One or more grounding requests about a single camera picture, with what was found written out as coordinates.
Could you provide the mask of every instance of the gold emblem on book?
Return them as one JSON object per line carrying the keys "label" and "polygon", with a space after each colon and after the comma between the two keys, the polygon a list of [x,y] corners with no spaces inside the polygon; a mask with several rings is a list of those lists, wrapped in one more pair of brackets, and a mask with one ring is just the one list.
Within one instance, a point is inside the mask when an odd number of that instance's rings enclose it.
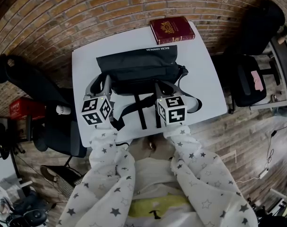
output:
{"label": "gold emblem on book", "polygon": [[160,26],[160,27],[162,30],[165,31],[165,33],[168,33],[168,34],[174,34],[175,33],[175,31],[174,31],[174,29],[173,29],[173,27],[169,21],[166,21],[166,22],[161,23],[161,24],[162,24],[162,26]]}

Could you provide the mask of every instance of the white table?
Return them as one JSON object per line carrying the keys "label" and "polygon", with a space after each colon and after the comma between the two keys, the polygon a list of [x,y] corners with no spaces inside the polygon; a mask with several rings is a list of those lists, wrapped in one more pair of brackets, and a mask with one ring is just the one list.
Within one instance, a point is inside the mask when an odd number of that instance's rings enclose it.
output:
{"label": "white table", "polygon": [[[176,62],[185,66],[189,71],[189,74],[182,78],[180,88],[202,101],[202,108],[195,113],[188,114],[186,123],[190,125],[227,112],[222,88],[209,53],[195,25],[192,22],[189,23],[196,35],[194,40],[157,45],[150,27],[144,27],[92,42],[76,49],[72,53],[73,88],[77,120],[82,144],[85,147],[89,147],[89,138],[95,127],[88,126],[80,114],[83,97],[88,84],[101,73],[96,58],[104,55],[176,44],[178,48]],[[118,119],[125,106],[134,103],[135,99],[133,96],[119,96],[113,93],[111,101],[115,102],[114,117]],[[138,111],[130,113],[123,118],[125,127],[119,131],[117,142],[166,131],[166,127],[156,128],[155,107],[144,108],[143,114],[147,129],[142,130]]]}

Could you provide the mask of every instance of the brick wall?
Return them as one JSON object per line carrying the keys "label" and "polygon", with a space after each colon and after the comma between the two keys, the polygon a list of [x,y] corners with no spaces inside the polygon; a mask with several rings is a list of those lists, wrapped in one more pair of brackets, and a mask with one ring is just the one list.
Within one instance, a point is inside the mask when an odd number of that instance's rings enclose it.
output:
{"label": "brick wall", "polygon": [[[0,55],[24,56],[61,86],[71,86],[71,52],[92,41],[147,26],[154,18],[184,15],[205,45],[221,50],[245,10],[259,0],[6,0],[0,17]],[[287,0],[273,0],[287,19]],[[0,85],[0,116],[23,94]]]}

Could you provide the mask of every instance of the white cable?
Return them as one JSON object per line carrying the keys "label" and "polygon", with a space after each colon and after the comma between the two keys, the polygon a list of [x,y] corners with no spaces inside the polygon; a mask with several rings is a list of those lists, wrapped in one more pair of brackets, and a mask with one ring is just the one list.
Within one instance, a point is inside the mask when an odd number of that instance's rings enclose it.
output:
{"label": "white cable", "polygon": [[252,179],[260,179],[260,178],[259,178],[259,177],[258,177],[258,178],[253,177],[253,178],[248,179],[247,181],[244,181],[244,182],[242,182],[242,181],[236,181],[236,183],[245,183],[245,182],[248,182],[248,181],[250,181],[250,180],[252,180]]}

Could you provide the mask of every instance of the red box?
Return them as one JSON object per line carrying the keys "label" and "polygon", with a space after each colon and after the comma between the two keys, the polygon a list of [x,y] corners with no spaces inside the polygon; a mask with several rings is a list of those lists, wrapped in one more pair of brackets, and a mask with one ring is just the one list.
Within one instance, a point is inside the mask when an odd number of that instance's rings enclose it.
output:
{"label": "red box", "polygon": [[28,115],[32,116],[32,120],[44,118],[45,106],[25,97],[21,97],[10,104],[11,119],[25,119]]}

